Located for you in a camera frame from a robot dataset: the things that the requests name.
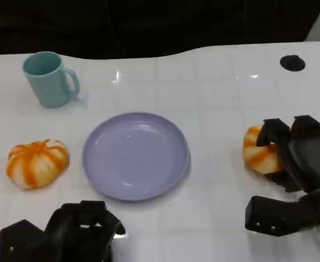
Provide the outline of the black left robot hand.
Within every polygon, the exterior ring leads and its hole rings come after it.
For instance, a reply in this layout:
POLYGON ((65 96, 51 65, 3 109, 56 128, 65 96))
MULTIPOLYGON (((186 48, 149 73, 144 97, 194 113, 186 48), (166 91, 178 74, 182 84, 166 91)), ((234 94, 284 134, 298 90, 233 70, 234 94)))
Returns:
POLYGON ((51 216, 45 233, 59 261, 112 261, 115 235, 125 235, 122 222, 103 201, 66 203, 51 216))

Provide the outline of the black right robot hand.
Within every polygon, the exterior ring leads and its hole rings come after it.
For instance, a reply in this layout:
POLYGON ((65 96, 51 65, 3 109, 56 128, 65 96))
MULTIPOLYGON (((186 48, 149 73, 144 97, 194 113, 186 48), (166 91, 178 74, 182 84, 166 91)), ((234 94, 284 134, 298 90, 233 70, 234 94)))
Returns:
POLYGON ((291 127, 279 118, 264 120, 257 146, 276 146, 282 170, 266 174, 286 192, 320 189, 320 123, 310 115, 295 116, 291 127))

